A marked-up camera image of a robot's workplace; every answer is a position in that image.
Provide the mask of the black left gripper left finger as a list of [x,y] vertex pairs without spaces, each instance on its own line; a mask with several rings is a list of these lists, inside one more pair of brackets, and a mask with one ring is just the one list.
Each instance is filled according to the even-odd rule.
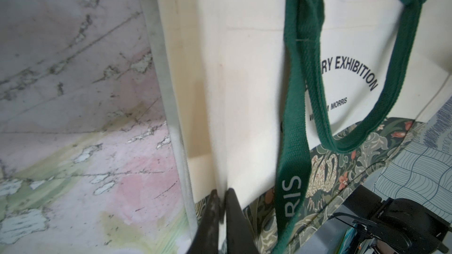
[[214,189],[187,254],[218,254],[220,210],[220,199]]

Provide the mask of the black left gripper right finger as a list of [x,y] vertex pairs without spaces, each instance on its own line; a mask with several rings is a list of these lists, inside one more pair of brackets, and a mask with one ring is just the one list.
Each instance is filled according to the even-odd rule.
[[235,190],[229,188],[225,197],[228,254],[259,254],[253,234],[240,207]]

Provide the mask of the yellow-handled cartoon canvas bag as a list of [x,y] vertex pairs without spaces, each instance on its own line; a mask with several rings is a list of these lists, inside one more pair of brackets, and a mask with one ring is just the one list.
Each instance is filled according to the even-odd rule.
[[[275,184],[286,86],[286,0],[141,0],[182,194],[196,225],[213,189],[235,189],[261,248],[277,239]],[[324,0],[320,68],[334,137],[384,85],[399,0]]]

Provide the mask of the green-handled floral canvas bag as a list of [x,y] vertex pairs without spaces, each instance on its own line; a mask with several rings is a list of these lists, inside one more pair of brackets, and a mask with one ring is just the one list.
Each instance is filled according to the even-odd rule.
[[157,0],[197,222],[234,189],[291,254],[452,94],[452,0]]

